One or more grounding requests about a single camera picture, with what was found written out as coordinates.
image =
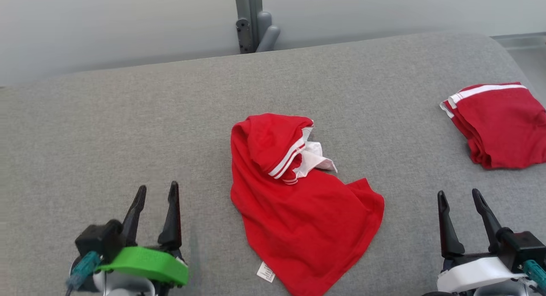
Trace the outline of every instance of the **white wall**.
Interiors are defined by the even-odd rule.
[[[276,49],[465,30],[546,32],[546,0],[263,0],[281,27]]]
[[[235,0],[0,0],[0,86],[238,53]]]
[[[436,30],[546,31],[546,0],[263,0],[277,49]],[[235,0],[0,0],[0,86],[238,54]]]

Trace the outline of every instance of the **red fabric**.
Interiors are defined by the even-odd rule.
[[[366,179],[345,185],[314,169],[289,185],[282,181],[289,172],[269,174],[310,125],[305,117],[265,114],[232,129],[232,202],[248,243],[294,296],[325,294],[366,251],[384,209]]]
[[[485,85],[469,86],[458,93]],[[484,168],[526,168],[546,162],[546,113],[524,86],[487,90],[459,100],[456,127],[467,137],[470,157]]]
[[[289,185],[294,185],[298,182],[298,179],[296,178],[296,173],[294,172],[295,168],[298,168],[302,164],[302,155],[298,154],[294,158],[294,160],[289,164],[288,169],[286,172],[282,175],[281,180],[283,180],[285,183]]]

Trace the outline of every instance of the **white label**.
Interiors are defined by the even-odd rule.
[[[264,279],[265,281],[271,283],[273,282],[273,279],[275,279],[275,274],[273,271],[265,265],[265,262],[262,261],[260,265],[260,269],[258,269],[258,273],[256,273],[258,277]]]

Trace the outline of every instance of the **metal bracket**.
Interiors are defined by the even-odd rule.
[[[242,18],[237,20],[237,37],[239,38],[239,49],[241,54],[252,53],[255,50],[252,43],[252,32],[248,20]]]

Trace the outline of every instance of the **gray table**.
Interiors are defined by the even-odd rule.
[[[471,84],[520,81],[508,53],[474,34],[418,34],[76,73],[8,87],[2,103],[3,289],[61,295],[74,238],[122,219],[148,185],[137,240],[161,231],[180,184],[191,282],[173,295],[286,295],[256,276],[230,201],[231,127],[272,112],[312,118],[314,139],[344,182],[366,177],[384,196],[380,231],[327,295],[419,295],[441,269],[436,193],[443,189],[468,252],[485,230],[470,190],[501,224],[546,240],[546,165],[485,171],[438,103]]]

